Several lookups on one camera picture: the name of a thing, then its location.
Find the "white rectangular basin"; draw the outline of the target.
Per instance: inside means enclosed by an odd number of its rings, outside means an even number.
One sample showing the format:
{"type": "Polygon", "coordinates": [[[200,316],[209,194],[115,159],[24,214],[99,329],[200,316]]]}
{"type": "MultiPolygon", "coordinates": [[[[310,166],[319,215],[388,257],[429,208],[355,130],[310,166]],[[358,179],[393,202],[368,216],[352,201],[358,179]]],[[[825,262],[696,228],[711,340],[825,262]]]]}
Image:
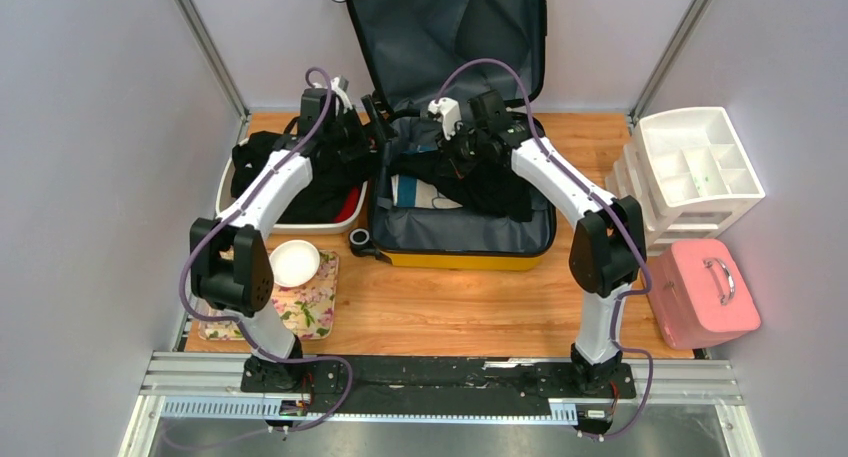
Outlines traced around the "white rectangular basin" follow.
{"type": "MultiPolygon", "coordinates": [[[[218,184],[215,203],[216,215],[220,215],[235,202],[235,198],[230,195],[230,185],[234,173],[234,164],[232,159],[229,158],[218,184]]],[[[365,207],[367,191],[368,183],[364,182],[356,193],[357,200],[355,201],[355,206],[346,213],[346,218],[339,222],[322,224],[275,224],[272,233],[281,235],[332,235],[349,231],[357,224],[359,216],[365,207]]]]}

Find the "teal cream cartoon shirt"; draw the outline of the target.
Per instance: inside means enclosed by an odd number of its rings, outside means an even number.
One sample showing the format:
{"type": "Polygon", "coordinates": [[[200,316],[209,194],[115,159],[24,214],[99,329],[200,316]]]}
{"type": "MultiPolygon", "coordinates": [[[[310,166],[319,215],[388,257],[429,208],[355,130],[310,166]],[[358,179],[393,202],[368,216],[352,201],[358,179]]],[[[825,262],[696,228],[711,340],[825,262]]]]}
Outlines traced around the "teal cream cartoon shirt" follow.
{"type": "Polygon", "coordinates": [[[435,145],[417,145],[393,157],[388,167],[394,207],[429,210],[460,209],[449,196],[455,180],[448,176],[435,145]]]}

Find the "yellow cartoon hard-shell suitcase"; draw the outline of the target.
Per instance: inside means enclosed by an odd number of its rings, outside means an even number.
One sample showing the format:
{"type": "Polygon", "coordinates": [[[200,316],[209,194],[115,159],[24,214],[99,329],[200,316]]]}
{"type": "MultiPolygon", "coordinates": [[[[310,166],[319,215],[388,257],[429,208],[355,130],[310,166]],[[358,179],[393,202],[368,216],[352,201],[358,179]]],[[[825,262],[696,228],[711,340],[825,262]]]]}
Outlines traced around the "yellow cartoon hard-shell suitcase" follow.
{"type": "Polygon", "coordinates": [[[529,194],[531,217],[519,222],[468,209],[401,207],[389,164],[433,148],[437,127],[422,110],[439,93],[466,103],[498,91],[512,120],[541,92],[546,0],[332,0],[349,13],[369,76],[371,100],[393,135],[369,200],[373,254],[399,267],[526,271],[555,240],[556,211],[529,194]]]}

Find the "pink jewelry box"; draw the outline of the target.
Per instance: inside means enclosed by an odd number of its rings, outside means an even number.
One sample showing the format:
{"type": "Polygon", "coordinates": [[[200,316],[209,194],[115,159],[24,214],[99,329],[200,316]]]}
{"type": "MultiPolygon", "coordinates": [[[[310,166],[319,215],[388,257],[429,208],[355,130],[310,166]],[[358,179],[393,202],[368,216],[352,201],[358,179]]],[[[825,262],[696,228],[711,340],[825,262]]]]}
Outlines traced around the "pink jewelry box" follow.
{"type": "Polygon", "coordinates": [[[648,269],[648,299],[669,347],[714,347],[760,328],[751,292],[721,241],[676,241],[651,257],[648,269]]]}

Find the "black garment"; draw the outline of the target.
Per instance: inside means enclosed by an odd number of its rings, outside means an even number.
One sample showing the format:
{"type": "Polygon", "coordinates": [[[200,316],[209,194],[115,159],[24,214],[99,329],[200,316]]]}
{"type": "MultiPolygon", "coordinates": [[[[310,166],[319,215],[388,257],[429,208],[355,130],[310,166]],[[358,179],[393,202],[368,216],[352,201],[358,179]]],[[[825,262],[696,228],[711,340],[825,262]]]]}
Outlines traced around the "black garment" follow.
{"type": "Polygon", "coordinates": [[[517,222],[529,222],[534,216],[529,184],[497,163],[484,163],[468,176],[450,177],[455,184],[449,196],[461,203],[462,209],[517,222]]]}
{"type": "MultiPolygon", "coordinates": [[[[247,142],[232,148],[234,176],[230,194],[240,197],[267,164],[279,133],[255,132],[247,142]]],[[[277,219],[279,224],[333,223],[354,187],[369,180],[362,174],[363,160],[342,163],[335,150],[322,150],[311,160],[313,179],[277,219]]]]}

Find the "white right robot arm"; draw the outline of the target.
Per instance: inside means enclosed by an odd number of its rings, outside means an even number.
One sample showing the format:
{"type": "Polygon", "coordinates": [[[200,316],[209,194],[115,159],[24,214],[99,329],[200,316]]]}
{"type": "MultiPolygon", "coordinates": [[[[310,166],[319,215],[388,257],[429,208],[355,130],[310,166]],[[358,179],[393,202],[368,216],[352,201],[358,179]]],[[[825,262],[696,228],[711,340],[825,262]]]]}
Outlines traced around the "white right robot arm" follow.
{"type": "Polygon", "coordinates": [[[524,179],[561,212],[573,231],[569,270],[582,289],[578,336],[568,376],[574,389],[593,396],[607,387],[622,364],[618,342],[622,308],[646,260],[641,208],[617,198],[580,173],[529,117],[520,122],[497,91],[468,102],[437,97],[427,114],[440,123],[439,146],[449,169],[465,177],[486,164],[524,179]]]}

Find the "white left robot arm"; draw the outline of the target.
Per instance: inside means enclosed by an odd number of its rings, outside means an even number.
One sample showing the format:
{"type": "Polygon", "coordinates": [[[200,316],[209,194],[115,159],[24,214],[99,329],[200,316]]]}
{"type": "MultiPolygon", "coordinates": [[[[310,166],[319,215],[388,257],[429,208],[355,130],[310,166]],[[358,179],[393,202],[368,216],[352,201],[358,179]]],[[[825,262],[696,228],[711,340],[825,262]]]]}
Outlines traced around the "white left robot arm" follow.
{"type": "Polygon", "coordinates": [[[336,155],[362,170],[388,139],[373,96],[356,107],[339,86],[315,85],[302,95],[294,125],[272,140],[270,153],[242,194],[218,217],[190,227],[190,255],[180,274],[180,299],[196,319],[230,324],[251,348],[241,388],[291,392],[303,385],[313,359],[271,303],[276,285],[266,241],[296,196],[312,183],[322,157],[336,155]]]}

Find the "red garment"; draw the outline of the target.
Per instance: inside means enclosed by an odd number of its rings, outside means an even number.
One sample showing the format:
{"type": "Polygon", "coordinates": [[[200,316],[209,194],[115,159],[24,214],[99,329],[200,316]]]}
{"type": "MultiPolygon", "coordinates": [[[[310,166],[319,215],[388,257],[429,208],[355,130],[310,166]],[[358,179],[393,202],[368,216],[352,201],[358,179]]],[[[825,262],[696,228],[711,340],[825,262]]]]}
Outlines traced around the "red garment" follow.
{"type": "Polygon", "coordinates": [[[356,209],[359,205],[359,200],[361,197],[362,191],[360,187],[354,187],[345,198],[343,205],[339,211],[339,213],[334,218],[334,223],[342,223],[347,219],[351,218],[355,213],[356,209]]]}

